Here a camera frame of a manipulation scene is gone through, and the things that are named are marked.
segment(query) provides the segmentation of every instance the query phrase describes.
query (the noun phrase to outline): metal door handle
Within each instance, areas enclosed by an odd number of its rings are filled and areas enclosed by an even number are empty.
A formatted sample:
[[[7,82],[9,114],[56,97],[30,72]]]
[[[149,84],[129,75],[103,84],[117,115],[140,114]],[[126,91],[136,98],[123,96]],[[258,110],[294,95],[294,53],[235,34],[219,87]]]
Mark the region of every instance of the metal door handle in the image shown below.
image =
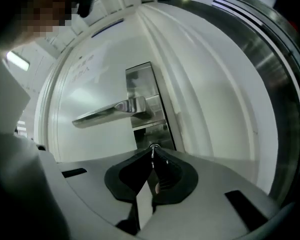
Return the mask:
[[[101,109],[85,113],[73,120],[72,123],[77,128],[86,128],[130,117],[140,119],[148,119],[151,117],[151,111],[145,97],[129,98],[119,103],[114,103]]]

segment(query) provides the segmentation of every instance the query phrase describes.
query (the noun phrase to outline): stainless steel frame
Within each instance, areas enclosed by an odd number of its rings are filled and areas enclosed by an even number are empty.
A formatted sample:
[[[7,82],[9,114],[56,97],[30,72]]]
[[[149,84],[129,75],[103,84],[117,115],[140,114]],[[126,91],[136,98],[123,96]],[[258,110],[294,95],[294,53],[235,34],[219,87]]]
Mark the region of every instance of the stainless steel frame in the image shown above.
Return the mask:
[[[257,69],[269,93],[278,130],[277,165],[269,196],[278,204],[287,204],[292,200],[292,189],[300,173],[298,33],[284,17],[259,0],[213,0],[212,5],[194,0],[161,1],[194,13],[215,25],[242,49]],[[263,34],[275,43],[281,54],[274,50]],[[282,60],[282,55],[291,71]]]

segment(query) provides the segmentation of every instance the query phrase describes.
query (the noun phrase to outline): ceiling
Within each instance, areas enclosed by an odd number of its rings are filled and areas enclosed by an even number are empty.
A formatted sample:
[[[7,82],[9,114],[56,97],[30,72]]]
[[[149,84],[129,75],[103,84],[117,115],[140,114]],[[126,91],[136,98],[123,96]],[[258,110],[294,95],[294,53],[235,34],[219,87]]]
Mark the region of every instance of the ceiling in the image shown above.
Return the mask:
[[[62,52],[80,33],[94,23],[112,15],[118,11],[143,3],[154,2],[155,0],[95,0],[90,15],[80,18],[77,15],[72,17],[71,26],[63,29],[62,32],[45,40],[59,52]]]

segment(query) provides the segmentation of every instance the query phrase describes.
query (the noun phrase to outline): black object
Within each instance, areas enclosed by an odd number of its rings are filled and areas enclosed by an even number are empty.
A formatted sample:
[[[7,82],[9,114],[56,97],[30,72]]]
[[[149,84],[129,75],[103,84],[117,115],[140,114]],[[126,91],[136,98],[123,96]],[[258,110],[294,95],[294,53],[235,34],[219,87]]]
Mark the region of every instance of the black object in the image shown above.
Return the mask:
[[[244,194],[241,193],[241,191],[230,191],[225,193],[225,196],[250,231],[256,230],[268,221],[267,218],[263,216],[263,214],[244,196]]]
[[[92,10],[92,6],[93,6],[94,2],[95,2],[95,0],[78,0],[79,6],[78,6],[77,13],[82,18],[87,17]]]
[[[77,176],[77,175],[80,175],[80,174],[84,174],[86,173],[87,170],[84,169],[84,168],[79,168],[79,169],[74,169],[74,170],[66,170],[66,171],[63,171],[62,172],[62,175],[65,177],[65,178],[69,178],[69,177],[72,177],[72,176]]]
[[[197,171],[159,147],[145,149],[131,158],[110,167],[104,183],[120,201],[133,203],[152,170],[159,178],[160,192],[152,198],[152,206],[182,202],[198,184]]]
[[[101,32],[103,32],[103,31],[105,31],[105,30],[107,30],[107,29],[109,29],[109,28],[113,27],[114,25],[117,25],[117,24],[119,24],[119,23],[121,23],[121,22],[124,22],[124,19],[123,19],[123,18],[118,19],[118,20],[112,22],[111,24],[106,25],[105,27],[99,29],[97,32],[95,32],[95,33],[91,36],[91,38],[94,38],[96,35],[100,34]]]
[[[140,231],[137,200],[132,203],[128,218],[121,220],[115,226],[133,236]]]
[[[43,145],[37,145],[38,150],[46,151],[45,146]]]

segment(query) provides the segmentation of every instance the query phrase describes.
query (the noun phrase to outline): lever handle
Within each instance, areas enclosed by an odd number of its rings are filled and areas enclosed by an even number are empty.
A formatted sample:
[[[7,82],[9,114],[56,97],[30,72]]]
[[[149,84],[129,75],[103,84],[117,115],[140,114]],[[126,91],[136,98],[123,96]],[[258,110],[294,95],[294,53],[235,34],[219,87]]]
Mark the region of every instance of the lever handle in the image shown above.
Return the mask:
[[[140,96],[85,113],[73,120],[72,123],[77,128],[87,128],[133,116],[146,119],[151,117],[149,111],[146,98]]]

